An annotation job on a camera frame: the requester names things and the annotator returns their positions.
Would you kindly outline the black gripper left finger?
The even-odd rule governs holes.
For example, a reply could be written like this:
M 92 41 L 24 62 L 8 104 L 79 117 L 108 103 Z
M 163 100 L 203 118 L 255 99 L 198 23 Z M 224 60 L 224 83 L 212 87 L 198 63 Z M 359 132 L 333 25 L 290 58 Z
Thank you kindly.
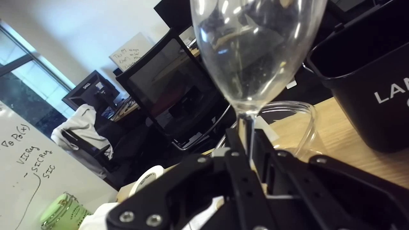
M 190 155 L 112 209 L 107 230 L 181 230 L 222 197 L 224 209 L 203 229 L 254 230 L 264 227 L 264 197 L 239 136 L 226 131 L 219 156 Z

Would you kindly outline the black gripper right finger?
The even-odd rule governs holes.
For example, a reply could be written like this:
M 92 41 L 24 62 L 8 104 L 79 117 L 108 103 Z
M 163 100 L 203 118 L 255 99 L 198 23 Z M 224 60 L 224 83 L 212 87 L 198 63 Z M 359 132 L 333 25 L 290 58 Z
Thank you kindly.
M 255 133 L 277 230 L 409 230 L 407 190 L 325 155 L 305 163 Z

